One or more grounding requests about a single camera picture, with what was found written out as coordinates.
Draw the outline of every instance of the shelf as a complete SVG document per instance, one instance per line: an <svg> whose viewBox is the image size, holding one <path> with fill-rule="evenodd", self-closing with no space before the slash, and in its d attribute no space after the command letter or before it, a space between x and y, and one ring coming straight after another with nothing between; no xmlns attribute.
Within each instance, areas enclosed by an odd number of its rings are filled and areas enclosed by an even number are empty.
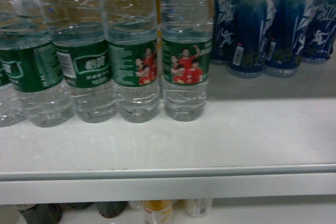
<svg viewBox="0 0 336 224"><path fill-rule="evenodd" d="M240 79L211 65L201 118L76 116L0 129L0 205L336 194L336 59Z"/></svg>
<svg viewBox="0 0 336 224"><path fill-rule="evenodd" d="M334 224L336 197L267 197L215 199L210 213L202 218L192 218L179 201L174 204L174 223L203 224ZM127 208L113 219L101 217L97 206L84 210L64 211L60 224L130 224L144 223L141 211ZM17 224L25 224L21 217Z"/></svg>

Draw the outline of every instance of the dark bottle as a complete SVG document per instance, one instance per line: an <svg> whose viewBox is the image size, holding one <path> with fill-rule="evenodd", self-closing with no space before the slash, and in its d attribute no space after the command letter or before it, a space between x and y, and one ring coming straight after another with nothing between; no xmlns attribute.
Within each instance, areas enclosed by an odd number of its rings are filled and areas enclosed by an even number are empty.
<svg viewBox="0 0 336 224"><path fill-rule="evenodd" d="M106 201L106 202L97 202L97 207L99 214L104 218L114 218L121 214L127 202L126 201Z"/></svg>
<svg viewBox="0 0 336 224"><path fill-rule="evenodd" d="M62 217L58 204L15 205L27 224L57 224Z"/></svg>
<svg viewBox="0 0 336 224"><path fill-rule="evenodd" d="M84 209L87 208L89 206L91 206L93 204L93 202L72 202L69 203L70 207L74 208L74 209Z"/></svg>

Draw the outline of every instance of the red jersey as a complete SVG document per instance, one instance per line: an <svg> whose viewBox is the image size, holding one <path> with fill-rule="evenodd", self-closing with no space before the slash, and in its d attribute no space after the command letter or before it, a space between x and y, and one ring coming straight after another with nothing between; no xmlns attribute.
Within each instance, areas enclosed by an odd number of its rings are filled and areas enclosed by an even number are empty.
<svg viewBox="0 0 336 224"><path fill-rule="evenodd" d="M149 76L144 76L144 77L141 77L139 79L139 84L140 85L145 85L145 84L148 84L148 83L151 83L152 82L152 77L151 75Z"/></svg>
<svg viewBox="0 0 336 224"><path fill-rule="evenodd" d="M200 68L190 69L189 74L191 75L191 83L199 83L202 79L203 71Z"/></svg>
<svg viewBox="0 0 336 224"><path fill-rule="evenodd" d="M190 57L188 57L188 59L180 58L180 59L178 59L179 60L178 64L181 64L185 68L185 70L191 69L193 67L192 61L195 58L196 58L196 56L190 56Z"/></svg>
<svg viewBox="0 0 336 224"><path fill-rule="evenodd" d="M149 57L146 56L143 59L143 64L144 65L148 65L150 67L152 67L154 64L156 65L156 63L155 63L155 55L156 55L156 53L152 53Z"/></svg>

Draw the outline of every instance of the clear plastic bottle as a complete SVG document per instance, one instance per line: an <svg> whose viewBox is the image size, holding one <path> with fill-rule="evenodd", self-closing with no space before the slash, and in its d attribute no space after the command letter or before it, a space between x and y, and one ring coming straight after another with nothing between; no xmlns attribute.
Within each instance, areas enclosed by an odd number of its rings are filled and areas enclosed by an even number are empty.
<svg viewBox="0 0 336 224"><path fill-rule="evenodd" d="M43 0L76 114L100 123L116 113L99 0Z"/></svg>
<svg viewBox="0 0 336 224"><path fill-rule="evenodd" d="M155 0L101 0L119 113L142 123L158 113Z"/></svg>
<svg viewBox="0 0 336 224"><path fill-rule="evenodd" d="M62 209L58 204L14 205L27 224L57 224L62 218Z"/></svg>
<svg viewBox="0 0 336 224"><path fill-rule="evenodd" d="M308 25L322 0L280 0L270 29L271 42L265 57L266 73L276 77L295 75L302 59Z"/></svg>
<svg viewBox="0 0 336 224"><path fill-rule="evenodd" d="M140 200L130 200L128 201L128 205L137 211L140 211L143 207L142 202Z"/></svg>
<svg viewBox="0 0 336 224"><path fill-rule="evenodd" d="M212 64L227 64L232 57L239 3L240 0L215 0Z"/></svg>
<svg viewBox="0 0 336 224"><path fill-rule="evenodd" d="M203 217L209 213L212 199L184 199L183 206L190 216Z"/></svg>
<svg viewBox="0 0 336 224"><path fill-rule="evenodd" d="M51 127L72 117L40 0L0 0L0 60L35 125Z"/></svg>
<svg viewBox="0 0 336 224"><path fill-rule="evenodd" d="M230 59L232 74L253 78L263 72L268 33L279 0L241 0L238 9L235 51Z"/></svg>
<svg viewBox="0 0 336 224"><path fill-rule="evenodd" d="M214 0L162 0L163 96L177 121L201 116L207 97Z"/></svg>
<svg viewBox="0 0 336 224"><path fill-rule="evenodd" d="M0 127L11 126L26 119L22 104L0 65Z"/></svg>
<svg viewBox="0 0 336 224"><path fill-rule="evenodd" d="M145 224L172 224L172 200L143 200L143 218Z"/></svg>
<svg viewBox="0 0 336 224"><path fill-rule="evenodd" d="M326 63L336 34L336 0L323 0L307 31L302 61Z"/></svg>

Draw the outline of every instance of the water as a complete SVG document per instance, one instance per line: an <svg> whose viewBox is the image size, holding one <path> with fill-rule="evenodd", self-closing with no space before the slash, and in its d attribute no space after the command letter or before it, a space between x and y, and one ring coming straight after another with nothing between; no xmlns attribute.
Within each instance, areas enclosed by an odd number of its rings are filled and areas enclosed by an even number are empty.
<svg viewBox="0 0 336 224"><path fill-rule="evenodd" d="M195 120L204 110L213 3L214 0L161 3L164 105L166 114L177 121Z"/></svg>
<svg viewBox="0 0 336 224"><path fill-rule="evenodd" d="M11 126L26 119L22 104L12 84L0 87L0 127Z"/></svg>
<svg viewBox="0 0 336 224"><path fill-rule="evenodd" d="M99 0L43 0L76 114L100 123L116 114Z"/></svg>
<svg viewBox="0 0 336 224"><path fill-rule="evenodd" d="M121 116L133 123L154 118L159 107L155 0L101 0Z"/></svg>
<svg viewBox="0 0 336 224"><path fill-rule="evenodd" d="M39 0L0 0L0 59L27 117L51 127L73 115Z"/></svg>
<svg viewBox="0 0 336 224"><path fill-rule="evenodd" d="M308 26L320 4L321 0L280 0L265 57L266 73L276 77L295 75L301 63Z"/></svg>

